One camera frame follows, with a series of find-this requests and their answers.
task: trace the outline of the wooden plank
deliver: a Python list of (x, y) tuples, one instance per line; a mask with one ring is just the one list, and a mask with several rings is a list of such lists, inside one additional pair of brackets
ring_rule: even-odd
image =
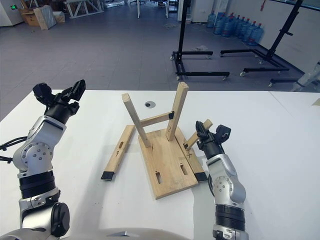
[[(205, 129), (208, 130), (208, 129), (212, 126), (212, 122), (211, 122), (209, 119), (207, 119), (207, 120), (204, 121), (203, 126), (204, 126)], [(198, 140), (199, 140), (199, 137), (197, 136), (197, 132), (195, 132), (195, 133), (188, 139), (188, 141), (185, 141), (185, 143), (183, 144), (183, 145), (184, 145), (184, 148), (185, 148), (186, 150), (190, 150), (191, 147), (192, 147), (192, 146), (196, 143), (196, 141), (198, 141)]]
[(161, 122), (164, 122), (164, 121), (167, 121), (169, 120), (170, 118), (172, 118), (171, 116), (173, 116), (174, 113), (172, 111), (170, 112), (167, 112), (167, 113), (164, 113), (164, 114), (160, 114), (160, 115), (157, 115), (157, 116), (152, 116), (152, 117), (149, 117), (149, 118), (145, 118), (143, 120), (141, 120), (141, 125), (142, 127), (146, 127), (146, 126), (149, 126), (149, 125), (152, 125), (152, 124), (157, 124), (157, 123), (161, 123)]
[(176, 128), (175, 139), (179, 144), (186, 160), (188, 161), (197, 181), (198, 182), (207, 181), (208, 180), (207, 175), (204, 169), (202, 168), (201, 164), (199, 163), (198, 158), (195, 154), (195, 151), (192, 148), (190, 148), (189, 150), (185, 149), (184, 143), (186, 142), (186, 139), (179, 127)]
[(118, 171), (118, 168), (121, 164), (122, 158), (125, 155), (125, 152), (128, 148), (130, 139), (135, 131), (134, 125), (127, 125), (125, 126), (122, 135), (109, 159), (109, 162), (107, 163), (102, 177), (102, 180), (112, 180), (113, 175)]
[(135, 125), (136, 130), (138, 131), (139, 135), (141, 136), (141, 139), (144, 143), (144, 146), (146, 148), (150, 147), (150, 142), (147, 138), (146, 132), (141, 125), (137, 111), (136, 111), (128, 93), (122, 94), (122, 101), (123, 101), (128, 113), (129, 113), (130, 117), (132, 118), (132, 121)]
[(185, 99), (188, 92), (188, 85), (181, 81), (178, 84), (178, 88), (175, 93), (172, 111), (174, 111), (173, 119), (170, 119), (168, 127), (166, 128), (166, 138), (168, 141), (172, 141), (175, 138), (176, 128), (181, 115), (182, 107), (184, 106)]
[(189, 163), (174, 138), (168, 141), (166, 129), (146, 134), (151, 147), (139, 143), (155, 199), (183, 191), (198, 184)]

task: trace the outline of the white wall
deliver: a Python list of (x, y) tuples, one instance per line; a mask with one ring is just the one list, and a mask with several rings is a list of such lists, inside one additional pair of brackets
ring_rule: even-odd
[[(270, 1), (265, 2), (260, 11), (262, 0), (232, 0), (228, 12), (250, 18), (262, 23), (264, 36), (260, 44), (269, 49), (275, 41), (279, 30), (284, 25), (293, 5)], [(320, 12), (301, 7), (289, 32), (278, 45), (275, 54), (304, 72), (314, 68), (320, 60)]]

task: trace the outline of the black metal frame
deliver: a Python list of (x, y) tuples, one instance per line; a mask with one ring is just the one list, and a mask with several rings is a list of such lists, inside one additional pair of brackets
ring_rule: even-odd
[(213, 51), (182, 51), (184, 45), (185, 37), (185, 28), (186, 28), (186, 19), (187, 19), (187, 10), (191, 6), (191, 0), (184, 0), (182, 8), (182, 19), (181, 19), (181, 28), (180, 28), (180, 38), (179, 38), (179, 47), (178, 51), (173, 51), (171, 60), (174, 60), (177, 80), (180, 79), (180, 76), (224, 76), (223, 79), (226, 80), (230, 75), (228, 71), (186, 71), (184, 63), (182, 61), (183, 55), (208, 55), (212, 56)]
[(245, 73), (248, 72), (280, 72), (280, 71), (289, 71), (288, 67), (285, 67), (278, 61), (273, 59), (273, 56), (276, 52), (276, 49), (284, 37), (285, 34), (288, 34), (289, 36), (292, 36), (293, 34), (289, 32), (289, 29), (292, 25), (292, 23), (295, 21), (297, 15), (299, 14), (298, 10), (303, 3), (304, 0), (297, 0), (290, 15), (286, 19), (282, 29), (280, 29), (280, 33), (278, 34), (278, 37), (275, 39), (272, 47), (268, 50), (268, 52), (265, 54), (257, 49), (237, 49), (237, 50), (222, 50), (220, 52), (220, 56), (223, 57), (224, 54), (231, 54), (231, 53), (248, 53), (252, 52), (262, 58), (262, 61), (260, 61), (260, 64), (263, 64), (264, 61), (269, 62), (275, 67), (252, 67), (252, 68), (244, 68), (243, 72), (240, 74), (241, 77), (245, 75)]

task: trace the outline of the cardboard box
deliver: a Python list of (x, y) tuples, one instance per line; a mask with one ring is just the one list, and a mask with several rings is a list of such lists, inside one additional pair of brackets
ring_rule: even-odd
[(25, 20), (29, 26), (39, 27), (40, 25), (34, 11), (30, 9), (26, 10), (27, 11), (21, 13), (23, 20)]
[(43, 7), (35, 8), (33, 11), (39, 22), (41, 30), (48, 30), (57, 24), (50, 6), (44, 5)]
[(55, 17), (55, 20), (58, 24), (62, 24), (64, 22), (66, 22), (66, 17), (65, 17), (65, 13), (62, 11), (54, 11), (53, 15)]

